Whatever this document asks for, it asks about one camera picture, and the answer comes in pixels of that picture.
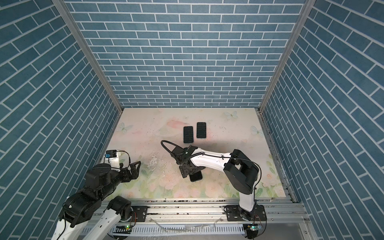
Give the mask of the white phone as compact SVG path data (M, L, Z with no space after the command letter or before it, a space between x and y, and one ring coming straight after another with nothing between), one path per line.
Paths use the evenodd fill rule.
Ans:
M201 171L196 172L196 173L194 173L194 174L192 174L192 175L189 175L189 177L190 177L190 181L191 181L192 183L197 182L197 181L200 181L200 180L203 179L203 175L202 175L202 172L201 172Z

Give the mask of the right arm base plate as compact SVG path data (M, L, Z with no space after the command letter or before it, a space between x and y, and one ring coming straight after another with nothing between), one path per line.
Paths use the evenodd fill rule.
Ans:
M267 220L265 208L262 205L255 205L253 210L248 212L242 209L239 205L227 205L224 206L224 212L228 222L239 221L261 221Z

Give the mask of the blue phone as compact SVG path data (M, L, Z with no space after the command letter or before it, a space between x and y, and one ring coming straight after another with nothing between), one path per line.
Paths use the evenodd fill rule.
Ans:
M205 139L207 137L207 123L198 122L197 123L197 138Z

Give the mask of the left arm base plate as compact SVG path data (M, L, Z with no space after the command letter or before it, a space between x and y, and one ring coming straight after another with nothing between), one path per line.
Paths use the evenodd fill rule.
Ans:
M133 223L144 223L146 221L148 206L132 206Z

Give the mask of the black phone screen up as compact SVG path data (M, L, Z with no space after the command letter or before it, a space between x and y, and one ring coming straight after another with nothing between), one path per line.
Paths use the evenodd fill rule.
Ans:
M192 144L194 142L193 126L186 126L183 128L183 142L184 144Z

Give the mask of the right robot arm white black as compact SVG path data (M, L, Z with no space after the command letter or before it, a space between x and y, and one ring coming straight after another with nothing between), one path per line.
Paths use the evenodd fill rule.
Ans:
M231 153L215 153L195 146L175 147L171 156L176 160L182 177L191 182L203 178L201 173L210 168L225 173L232 186L239 192L239 213L246 220L256 217L255 187L259 183L259 166L240 150Z

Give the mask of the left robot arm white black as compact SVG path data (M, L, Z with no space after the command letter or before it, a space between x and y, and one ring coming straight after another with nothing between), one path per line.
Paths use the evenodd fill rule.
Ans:
M110 196L121 183L128 183L139 177L141 162L128 167L115 168L109 164L97 164L86 172L84 187L68 197L62 206L54 240L76 240L87 226L102 201ZM102 240L118 222L126 223L123 229L131 232L138 219L131 201L117 196L104 210L102 217L85 236L86 240Z

